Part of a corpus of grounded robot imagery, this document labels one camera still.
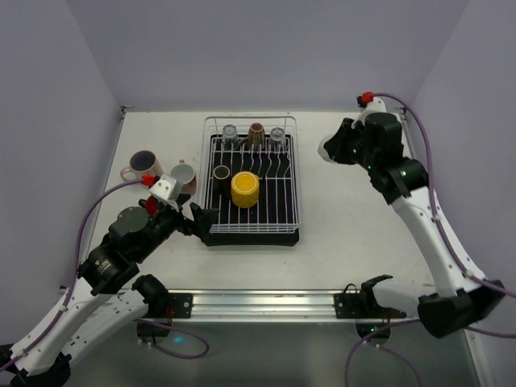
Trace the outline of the red mug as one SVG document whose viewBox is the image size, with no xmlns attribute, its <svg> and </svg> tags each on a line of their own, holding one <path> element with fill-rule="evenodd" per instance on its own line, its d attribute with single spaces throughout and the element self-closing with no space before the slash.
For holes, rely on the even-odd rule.
<svg viewBox="0 0 516 387">
<path fill-rule="evenodd" d="M 144 204 L 144 208 L 150 216 L 158 215 L 161 207 L 162 205 L 154 197 L 149 197 Z"/>
</svg>

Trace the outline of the pink floral mug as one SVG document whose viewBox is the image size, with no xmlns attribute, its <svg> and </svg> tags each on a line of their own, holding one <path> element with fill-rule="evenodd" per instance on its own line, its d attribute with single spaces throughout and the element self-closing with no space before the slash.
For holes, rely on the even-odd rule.
<svg viewBox="0 0 516 387">
<path fill-rule="evenodd" d="M 183 194 L 196 194 L 197 175 L 192 165 L 186 164 L 183 160 L 180 160 L 180 162 L 171 169 L 170 176 L 174 177 L 182 184 L 181 192 Z"/>
</svg>

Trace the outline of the white faceted mug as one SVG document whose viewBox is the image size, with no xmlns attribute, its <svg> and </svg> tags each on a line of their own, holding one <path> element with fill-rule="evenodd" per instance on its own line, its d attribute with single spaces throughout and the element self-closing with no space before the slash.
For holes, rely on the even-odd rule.
<svg viewBox="0 0 516 387">
<path fill-rule="evenodd" d="M 327 163 L 335 164 L 335 153 L 337 143 L 334 141 L 333 135 L 324 137 L 318 145 L 318 154 Z"/>
</svg>

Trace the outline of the black tumbler cup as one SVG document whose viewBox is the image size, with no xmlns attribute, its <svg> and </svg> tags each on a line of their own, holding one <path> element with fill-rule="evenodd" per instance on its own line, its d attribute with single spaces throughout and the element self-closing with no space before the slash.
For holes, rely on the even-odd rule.
<svg viewBox="0 0 516 387">
<path fill-rule="evenodd" d="M 224 164 L 213 169 L 213 191 L 225 200 L 231 199 L 231 170 Z"/>
</svg>

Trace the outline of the yellow mug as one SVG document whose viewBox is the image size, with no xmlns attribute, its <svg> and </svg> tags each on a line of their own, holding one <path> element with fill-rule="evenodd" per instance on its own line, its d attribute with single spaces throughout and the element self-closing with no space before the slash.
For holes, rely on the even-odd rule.
<svg viewBox="0 0 516 387">
<path fill-rule="evenodd" d="M 231 200 L 239 208 L 251 208 L 260 196 L 260 178 L 249 171 L 236 173 L 231 179 Z"/>
</svg>

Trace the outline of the light pink mug dark interior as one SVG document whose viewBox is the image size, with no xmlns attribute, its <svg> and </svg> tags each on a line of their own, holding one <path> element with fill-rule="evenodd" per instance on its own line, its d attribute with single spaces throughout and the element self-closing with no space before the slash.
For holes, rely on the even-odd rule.
<svg viewBox="0 0 516 387">
<path fill-rule="evenodd" d="M 140 150 L 131 156 L 129 166 L 120 170 L 124 182 L 135 181 L 143 175 L 161 176 L 163 174 L 156 155 L 149 150 Z"/>
</svg>

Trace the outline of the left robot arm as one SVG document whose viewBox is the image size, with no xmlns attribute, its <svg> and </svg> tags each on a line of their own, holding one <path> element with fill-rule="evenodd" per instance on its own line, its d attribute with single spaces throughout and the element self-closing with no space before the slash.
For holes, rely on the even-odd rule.
<svg viewBox="0 0 516 387">
<path fill-rule="evenodd" d="M 166 309 L 169 292 L 139 264 L 174 232 L 204 239 L 218 217 L 193 203 L 193 217 L 149 197 L 122 210 L 74 282 L 23 339 L 1 347 L 1 370 L 12 386 L 62 386 L 73 362 L 120 327 Z"/>
</svg>

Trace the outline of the black drip tray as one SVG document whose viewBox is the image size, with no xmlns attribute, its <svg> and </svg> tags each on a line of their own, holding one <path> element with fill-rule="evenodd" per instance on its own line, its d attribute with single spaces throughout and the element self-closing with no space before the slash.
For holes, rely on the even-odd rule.
<svg viewBox="0 0 516 387">
<path fill-rule="evenodd" d="M 214 169 L 223 165 L 230 176 L 245 171 L 260 181 L 258 202 L 248 208 L 235 205 L 214 182 Z M 299 241 L 302 198 L 298 177 L 297 138 L 287 134 L 284 146 L 229 149 L 220 134 L 209 135 L 203 145 L 199 205 L 218 211 L 206 245 L 272 245 L 292 247 Z"/>
</svg>

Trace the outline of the right clear drinking glass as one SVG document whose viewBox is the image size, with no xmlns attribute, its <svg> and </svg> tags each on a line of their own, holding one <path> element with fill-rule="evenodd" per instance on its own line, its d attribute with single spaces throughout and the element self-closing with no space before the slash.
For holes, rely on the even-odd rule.
<svg viewBox="0 0 516 387">
<path fill-rule="evenodd" d="M 270 152 L 283 152 L 286 149 L 286 134 L 282 127 L 274 127 L 269 135 Z"/>
</svg>

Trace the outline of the clear drinking glass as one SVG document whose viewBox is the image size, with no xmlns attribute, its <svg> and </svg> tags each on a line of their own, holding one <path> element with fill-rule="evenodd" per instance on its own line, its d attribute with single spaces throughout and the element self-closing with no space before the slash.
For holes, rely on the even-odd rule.
<svg viewBox="0 0 516 387">
<path fill-rule="evenodd" d="M 233 124 L 227 124 L 222 128 L 222 146 L 224 150 L 239 148 L 240 139 L 237 128 Z"/>
<path fill-rule="evenodd" d="M 269 135 L 270 152 L 283 152 L 286 149 L 286 134 L 282 127 L 274 127 Z"/>
</svg>

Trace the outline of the left clear drinking glass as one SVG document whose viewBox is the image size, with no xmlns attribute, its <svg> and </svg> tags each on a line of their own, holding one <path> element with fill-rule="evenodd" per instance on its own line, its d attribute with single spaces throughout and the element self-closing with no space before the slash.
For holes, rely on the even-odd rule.
<svg viewBox="0 0 516 387">
<path fill-rule="evenodd" d="M 224 150 L 239 148 L 240 139 L 237 128 L 233 124 L 227 124 L 222 128 L 222 146 Z"/>
</svg>

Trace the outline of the brown striped mug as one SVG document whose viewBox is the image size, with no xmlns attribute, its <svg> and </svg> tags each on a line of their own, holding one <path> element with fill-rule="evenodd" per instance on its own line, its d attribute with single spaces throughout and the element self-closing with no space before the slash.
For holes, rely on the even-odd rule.
<svg viewBox="0 0 516 387">
<path fill-rule="evenodd" d="M 259 151 L 265 146 L 265 140 L 264 126 L 261 123 L 253 123 L 249 127 L 247 136 L 240 140 L 239 146 Z"/>
</svg>

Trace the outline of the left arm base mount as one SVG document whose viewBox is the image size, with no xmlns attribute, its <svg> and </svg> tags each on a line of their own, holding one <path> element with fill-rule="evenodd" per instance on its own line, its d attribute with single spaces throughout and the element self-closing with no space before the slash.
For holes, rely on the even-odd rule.
<svg viewBox="0 0 516 387">
<path fill-rule="evenodd" d="M 168 293 L 158 302 L 153 302 L 145 319 L 156 320 L 157 322 L 171 326 L 174 319 L 190 318 L 193 308 L 193 295 L 191 293 Z M 138 322 L 136 334 L 139 339 L 149 339 L 156 344 L 159 339 L 166 338 L 170 331 L 162 327 Z"/>
</svg>

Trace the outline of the aluminium mounting rail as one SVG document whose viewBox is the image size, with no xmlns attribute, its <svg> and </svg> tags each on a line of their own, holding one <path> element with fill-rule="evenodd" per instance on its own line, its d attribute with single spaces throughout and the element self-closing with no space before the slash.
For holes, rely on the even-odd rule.
<svg viewBox="0 0 516 387">
<path fill-rule="evenodd" d="M 62 313 L 59 324 L 75 332 L 84 323 L 100 327 L 126 324 L 144 318 L 153 302 L 158 302 L 170 291 L 166 289 L 125 289 L 117 294 L 94 296 L 88 289 L 76 288 L 67 306 L 58 306 Z M 295 323 L 304 320 L 328 322 L 336 319 L 333 294 L 310 292 L 220 292 L 191 293 L 193 308 L 190 318 L 197 323 Z M 394 309 L 415 316 L 415 305 L 401 305 Z"/>
</svg>

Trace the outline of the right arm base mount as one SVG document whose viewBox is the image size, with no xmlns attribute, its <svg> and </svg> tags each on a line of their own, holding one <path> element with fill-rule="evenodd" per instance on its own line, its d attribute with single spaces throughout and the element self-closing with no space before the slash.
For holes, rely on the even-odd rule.
<svg viewBox="0 0 516 387">
<path fill-rule="evenodd" d="M 378 284 L 384 281 L 391 281 L 393 276 L 383 274 L 364 281 L 360 287 L 353 283 L 347 284 L 343 290 L 333 294 L 333 306 L 337 319 L 376 319 L 380 322 L 358 322 L 356 333 L 360 338 L 374 333 L 391 322 L 392 319 L 403 319 L 407 317 L 404 311 L 392 307 L 382 306 L 378 303 L 373 290 L 378 290 Z"/>
</svg>

